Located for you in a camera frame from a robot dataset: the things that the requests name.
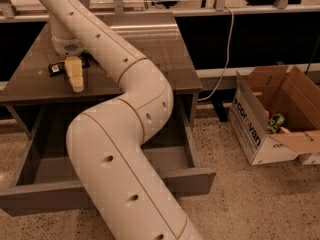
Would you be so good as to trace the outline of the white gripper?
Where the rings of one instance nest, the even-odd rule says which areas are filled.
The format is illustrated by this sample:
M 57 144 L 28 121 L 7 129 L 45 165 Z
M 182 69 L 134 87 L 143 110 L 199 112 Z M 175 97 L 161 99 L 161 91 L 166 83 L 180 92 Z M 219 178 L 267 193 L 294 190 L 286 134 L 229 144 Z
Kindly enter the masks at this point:
M 74 92 L 84 90 L 83 69 L 81 60 L 76 57 L 83 52 L 84 47 L 73 35 L 52 34 L 53 47 L 65 59 L 65 70 Z

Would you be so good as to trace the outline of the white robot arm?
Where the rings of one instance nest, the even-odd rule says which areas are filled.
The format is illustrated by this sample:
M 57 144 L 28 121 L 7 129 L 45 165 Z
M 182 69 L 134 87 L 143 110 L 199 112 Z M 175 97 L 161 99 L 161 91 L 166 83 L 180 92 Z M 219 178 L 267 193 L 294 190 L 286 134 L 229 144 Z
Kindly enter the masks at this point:
M 204 240 L 141 147 L 167 123 L 167 78 L 79 0 L 39 0 L 122 89 L 69 125 L 71 163 L 116 240 Z

